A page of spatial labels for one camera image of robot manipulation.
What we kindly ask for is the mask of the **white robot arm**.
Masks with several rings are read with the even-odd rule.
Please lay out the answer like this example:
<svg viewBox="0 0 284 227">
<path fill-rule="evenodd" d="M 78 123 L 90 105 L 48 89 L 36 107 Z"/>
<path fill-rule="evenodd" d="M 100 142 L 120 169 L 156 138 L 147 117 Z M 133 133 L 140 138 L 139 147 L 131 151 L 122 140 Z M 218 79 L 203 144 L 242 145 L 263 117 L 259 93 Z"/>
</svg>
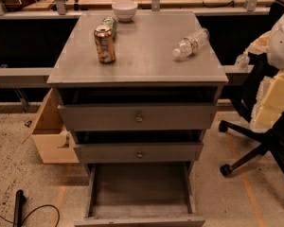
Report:
<svg viewBox="0 0 284 227">
<path fill-rule="evenodd" d="M 271 29 L 267 58 L 272 66 L 284 69 L 284 14 Z"/>
</svg>

